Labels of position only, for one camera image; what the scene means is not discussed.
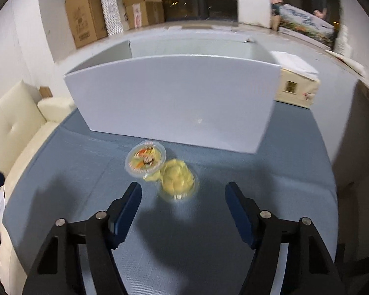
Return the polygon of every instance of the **metal screw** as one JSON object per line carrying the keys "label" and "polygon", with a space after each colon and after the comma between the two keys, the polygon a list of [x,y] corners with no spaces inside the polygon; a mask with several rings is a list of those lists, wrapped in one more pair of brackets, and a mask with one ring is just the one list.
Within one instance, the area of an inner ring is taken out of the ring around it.
{"label": "metal screw", "polygon": [[305,225],[310,225],[312,223],[312,220],[310,218],[302,218],[302,223]]}
{"label": "metal screw", "polygon": [[64,218],[59,218],[56,222],[55,225],[57,227],[63,226],[65,224],[66,220]]}
{"label": "metal screw", "polygon": [[269,212],[269,211],[261,211],[260,212],[260,216],[262,218],[270,218],[271,217],[271,212]]}
{"label": "metal screw", "polygon": [[102,220],[103,218],[106,218],[107,216],[107,212],[105,211],[99,211],[95,214],[95,217],[98,219],[98,220]]}

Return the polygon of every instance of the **beige sofa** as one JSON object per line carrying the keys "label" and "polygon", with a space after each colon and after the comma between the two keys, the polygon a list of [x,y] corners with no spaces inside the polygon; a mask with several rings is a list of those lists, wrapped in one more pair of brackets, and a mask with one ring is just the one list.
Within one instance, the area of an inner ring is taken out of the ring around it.
{"label": "beige sofa", "polygon": [[[0,195],[5,203],[38,149],[74,109],[73,100],[68,98],[46,98],[36,105],[23,82],[0,99],[0,171],[5,175]],[[26,274],[1,222],[4,206],[1,203],[0,279],[8,295],[20,295]]]}

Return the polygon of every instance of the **white foam board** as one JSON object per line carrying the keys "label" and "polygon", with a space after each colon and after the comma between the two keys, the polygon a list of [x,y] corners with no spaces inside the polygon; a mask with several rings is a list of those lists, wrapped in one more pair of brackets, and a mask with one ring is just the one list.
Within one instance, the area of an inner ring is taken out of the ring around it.
{"label": "white foam board", "polygon": [[209,55],[140,57],[85,68],[66,84],[93,131],[256,153],[280,66]]}
{"label": "white foam board", "polygon": [[271,27],[272,7],[270,0],[237,0],[238,22]]}

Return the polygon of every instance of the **blue gripper pad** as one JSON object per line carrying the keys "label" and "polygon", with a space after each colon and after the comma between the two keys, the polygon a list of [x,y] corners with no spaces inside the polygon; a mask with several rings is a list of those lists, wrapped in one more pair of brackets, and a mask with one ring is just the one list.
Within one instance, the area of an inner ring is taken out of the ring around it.
{"label": "blue gripper pad", "polygon": [[[247,200],[254,203],[254,205],[252,205],[253,207],[255,206],[254,210],[249,210],[248,207],[246,207],[249,204]],[[225,186],[225,202],[231,211],[231,216],[235,221],[236,228],[242,241],[250,247],[254,246],[257,242],[255,236],[255,230],[258,228],[257,212],[259,212],[259,210],[257,210],[257,205],[253,200],[244,197],[235,182],[229,182]]]}
{"label": "blue gripper pad", "polygon": [[126,240],[135,214],[142,199],[142,188],[137,182],[132,182],[121,199],[114,200],[107,210],[109,215],[108,229],[114,248]]}

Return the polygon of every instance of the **blue tablecloth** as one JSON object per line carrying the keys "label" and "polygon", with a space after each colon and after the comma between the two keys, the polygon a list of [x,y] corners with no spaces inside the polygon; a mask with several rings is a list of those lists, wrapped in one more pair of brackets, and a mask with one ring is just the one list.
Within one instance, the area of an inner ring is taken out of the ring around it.
{"label": "blue tablecloth", "polygon": [[[57,218],[85,220],[122,196],[134,181],[124,170],[124,159],[142,140],[92,132],[79,111],[55,130],[4,212],[3,223],[26,272]],[[335,256],[335,182],[310,110],[276,103],[255,155],[162,144],[168,159],[184,160],[196,172],[200,189],[187,201],[168,203],[156,183],[140,181],[140,208],[125,243],[113,252],[129,294],[239,293],[253,251],[240,239],[225,203],[229,181],[280,218],[310,217]],[[280,293],[286,250],[282,245],[272,294]],[[81,259],[85,287],[95,294],[83,247]]]}

